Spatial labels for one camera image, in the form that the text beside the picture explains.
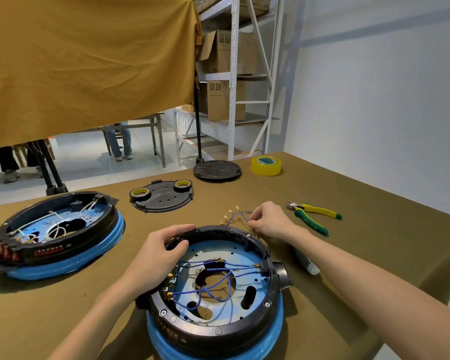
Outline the person's left hand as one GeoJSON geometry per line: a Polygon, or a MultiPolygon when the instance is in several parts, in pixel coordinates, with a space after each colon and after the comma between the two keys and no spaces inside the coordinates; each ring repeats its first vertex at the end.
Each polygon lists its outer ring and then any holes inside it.
{"type": "Polygon", "coordinates": [[[195,227],[191,223],[176,224],[150,233],[121,278],[132,299],[156,288],[164,281],[179,261],[166,259],[166,243],[194,230],[195,227]]]}

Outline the person's right hand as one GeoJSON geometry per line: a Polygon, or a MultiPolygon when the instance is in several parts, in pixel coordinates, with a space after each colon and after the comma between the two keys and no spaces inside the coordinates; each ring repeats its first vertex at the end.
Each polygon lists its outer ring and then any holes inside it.
{"type": "Polygon", "coordinates": [[[272,201],[266,201],[255,208],[248,221],[261,221],[265,236],[293,245],[310,234],[308,230],[294,224],[281,206],[272,201]]]}

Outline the person's left forearm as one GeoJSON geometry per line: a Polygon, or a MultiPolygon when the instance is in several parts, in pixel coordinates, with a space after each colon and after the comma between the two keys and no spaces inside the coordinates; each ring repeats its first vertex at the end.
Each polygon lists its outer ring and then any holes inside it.
{"type": "Polygon", "coordinates": [[[147,290],[144,286],[129,286],[121,280],[114,283],[100,294],[47,360],[96,360],[119,317],[147,290]]]}

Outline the person's right forearm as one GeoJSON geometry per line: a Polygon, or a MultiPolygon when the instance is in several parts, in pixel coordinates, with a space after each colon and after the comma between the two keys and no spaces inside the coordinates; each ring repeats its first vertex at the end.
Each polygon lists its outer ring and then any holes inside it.
{"type": "Polygon", "coordinates": [[[287,239],[402,360],[450,360],[450,307],[302,227],[293,224],[287,239]]]}

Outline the black round cover plate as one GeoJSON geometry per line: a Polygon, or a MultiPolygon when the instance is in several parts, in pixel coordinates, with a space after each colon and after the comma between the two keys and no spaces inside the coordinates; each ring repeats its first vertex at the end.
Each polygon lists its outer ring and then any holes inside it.
{"type": "Polygon", "coordinates": [[[174,190],[175,181],[162,181],[161,179],[152,181],[144,187],[151,191],[147,199],[132,200],[130,203],[139,211],[145,213],[164,213],[177,210],[193,200],[193,188],[186,192],[174,190]]]}

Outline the black round stand base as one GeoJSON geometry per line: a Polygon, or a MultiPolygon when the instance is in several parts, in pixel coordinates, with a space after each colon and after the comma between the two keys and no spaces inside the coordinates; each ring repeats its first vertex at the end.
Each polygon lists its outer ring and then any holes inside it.
{"type": "Polygon", "coordinates": [[[196,164],[193,167],[193,174],[201,181],[218,183],[239,179],[242,170],[231,161],[211,160],[196,164]]]}

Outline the black stand pole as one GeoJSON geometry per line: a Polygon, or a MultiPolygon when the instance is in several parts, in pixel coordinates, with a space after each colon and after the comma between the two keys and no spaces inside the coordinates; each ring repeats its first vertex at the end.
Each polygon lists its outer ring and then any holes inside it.
{"type": "Polygon", "coordinates": [[[200,110],[199,110],[199,90],[200,90],[200,80],[198,72],[194,72],[194,82],[193,82],[193,106],[195,113],[195,122],[196,122],[196,134],[197,134],[197,150],[198,156],[196,158],[196,165],[204,162],[203,153],[202,153],[202,132],[201,132],[201,124],[200,124],[200,110]]]}

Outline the olive table cloth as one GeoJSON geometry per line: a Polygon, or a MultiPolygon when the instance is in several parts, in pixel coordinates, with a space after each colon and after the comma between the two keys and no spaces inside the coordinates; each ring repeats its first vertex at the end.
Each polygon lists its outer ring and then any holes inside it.
{"type": "MultiPolygon", "coordinates": [[[[219,224],[228,210],[252,211],[265,201],[307,203],[338,212],[342,220],[313,215],[330,235],[323,240],[373,263],[447,304],[450,300],[450,215],[325,169],[286,152],[282,172],[261,176],[251,160],[237,160],[239,179],[206,183],[192,169],[136,175],[92,191],[119,199],[126,221],[120,242],[85,269],[39,282],[0,276],[0,360],[45,360],[90,310],[97,296],[117,280],[151,231],[169,225],[219,224]],[[144,213],[129,192],[162,179],[193,181],[194,199],[166,213],[144,213]]],[[[266,360],[372,360],[382,342],[343,302],[327,277],[301,269],[293,249],[267,240],[283,261],[293,287],[284,292],[285,320],[266,360]]]]}

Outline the grey metal table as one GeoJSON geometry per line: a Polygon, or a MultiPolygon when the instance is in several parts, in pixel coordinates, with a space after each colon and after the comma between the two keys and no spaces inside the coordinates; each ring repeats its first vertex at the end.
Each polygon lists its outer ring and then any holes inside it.
{"type": "Polygon", "coordinates": [[[167,163],[164,156],[165,151],[163,142],[162,115],[164,115],[164,112],[158,112],[148,116],[140,117],[138,119],[134,119],[133,121],[138,121],[138,123],[132,123],[126,126],[114,124],[113,126],[99,126],[82,129],[74,131],[73,133],[103,132],[103,137],[105,139],[108,154],[112,156],[112,151],[110,148],[108,137],[106,135],[106,131],[110,131],[113,129],[120,131],[123,129],[150,128],[154,155],[160,158],[162,167],[165,168],[167,166],[167,163]]]}

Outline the closed cardboard box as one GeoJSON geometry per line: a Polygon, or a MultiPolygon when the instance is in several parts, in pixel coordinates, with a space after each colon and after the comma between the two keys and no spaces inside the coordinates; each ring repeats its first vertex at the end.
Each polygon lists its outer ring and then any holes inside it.
{"type": "MultiPolygon", "coordinates": [[[[235,121],[245,121],[246,106],[238,103],[246,101],[247,82],[239,80],[236,83],[235,99],[235,121]]],[[[229,120],[229,81],[210,80],[207,81],[207,115],[210,121],[229,120]]]]}

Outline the black tripod stand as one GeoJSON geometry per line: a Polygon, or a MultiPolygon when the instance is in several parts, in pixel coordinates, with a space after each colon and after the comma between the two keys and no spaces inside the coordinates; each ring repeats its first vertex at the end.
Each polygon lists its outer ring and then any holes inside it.
{"type": "Polygon", "coordinates": [[[34,153],[41,169],[46,184],[46,196],[68,193],[69,191],[59,175],[46,140],[33,140],[28,142],[27,145],[34,153]]]}

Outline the white metal shelf rack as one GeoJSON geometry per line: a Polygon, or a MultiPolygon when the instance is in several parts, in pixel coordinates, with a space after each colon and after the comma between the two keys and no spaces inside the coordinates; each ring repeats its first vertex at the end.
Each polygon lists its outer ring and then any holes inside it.
{"type": "MultiPolygon", "coordinates": [[[[222,0],[199,14],[204,36],[216,30],[231,31],[229,72],[199,70],[199,121],[204,160],[235,160],[269,153],[278,75],[284,0],[271,0],[267,14],[256,17],[252,0],[246,0],[250,19],[240,18],[240,0],[222,0]],[[239,32],[254,33],[258,43],[255,74],[238,74],[239,32]],[[207,115],[207,82],[229,81],[229,120],[210,121],[207,115]],[[245,121],[235,121],[237,81],[246,81],[245,121]]],[[[198,156],[194,105],[172,109],[178,165],[196,162],[198,156]]]]}

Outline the open cardboard box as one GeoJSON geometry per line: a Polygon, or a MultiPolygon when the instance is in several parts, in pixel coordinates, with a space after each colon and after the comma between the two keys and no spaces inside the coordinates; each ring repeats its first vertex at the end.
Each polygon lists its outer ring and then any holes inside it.
{"type": "MultiPolygon", "coordinates": [[[[238,34],[238,74],[255,74],[258,66],[258,42],[255,33],[238,34]]],[[[198,68],[202,73],[229,72],[231,65],[231,31],[214,30],[203,38],[198,57],[198,68]]]]}

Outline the mustard cloth backdrop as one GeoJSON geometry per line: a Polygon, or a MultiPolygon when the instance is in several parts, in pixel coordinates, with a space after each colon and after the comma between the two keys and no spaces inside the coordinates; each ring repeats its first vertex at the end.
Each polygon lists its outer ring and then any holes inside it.
{"type": "Polygon", "coordinates": [[[0,0],[0,147],[190,103],[192,0],[0,0]]]}

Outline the flat cardboard box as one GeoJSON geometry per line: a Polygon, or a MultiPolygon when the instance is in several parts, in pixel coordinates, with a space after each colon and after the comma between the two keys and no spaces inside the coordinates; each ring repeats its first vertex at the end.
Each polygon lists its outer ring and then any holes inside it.
{"type": "MultiPolygon", "coordinates": [[[[198,13],[210,9],[222,0],[192,0],[198,13]]],[[[252,0],[252,6],[256,17],[261,17],[270,11],[271,0],[252,0]]],[[[240,0],[239,16],[241,19],[249,20],[251,18],[250,11],[248,9],[247,0],[240,0]]]]}

